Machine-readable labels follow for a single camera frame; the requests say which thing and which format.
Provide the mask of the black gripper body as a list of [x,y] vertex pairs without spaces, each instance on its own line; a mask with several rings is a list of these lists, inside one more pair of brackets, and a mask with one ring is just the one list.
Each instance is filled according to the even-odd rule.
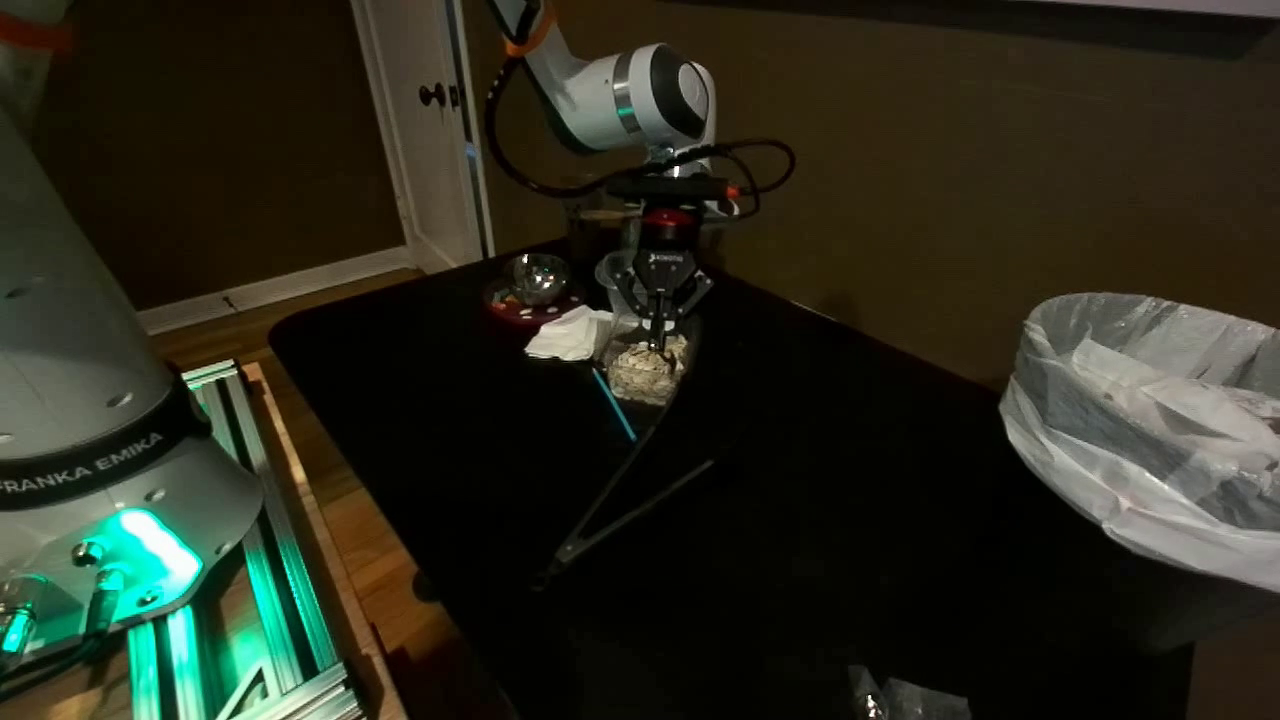
[[691,313],[713,287],[713,277],[701,269],[701,237],[708,211],[726,202],[726,179],[708,172],[634,172],[611,179],[608,193],[639,208],[635,246],[620,263],[628,307]]

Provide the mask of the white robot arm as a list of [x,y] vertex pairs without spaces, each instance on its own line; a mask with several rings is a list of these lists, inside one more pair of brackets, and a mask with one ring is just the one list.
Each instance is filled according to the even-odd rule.
[[574,154],[646,148],[646,161],[585,184],[525,177],[498,141],[498,96],[488,89],[486,141],[510,179],[545,195],[608,193],[639,208],[635,246],[618,294],[639,316],[653,345],[682,334],[713,280],[691,246],[708,215],[727,215],[727,184],[717,157],[717,82],[701,59],[670,45],[639,45],[608,56],[577,56],[553,0],[486,0],[498,18],[504,67],[525,67]]

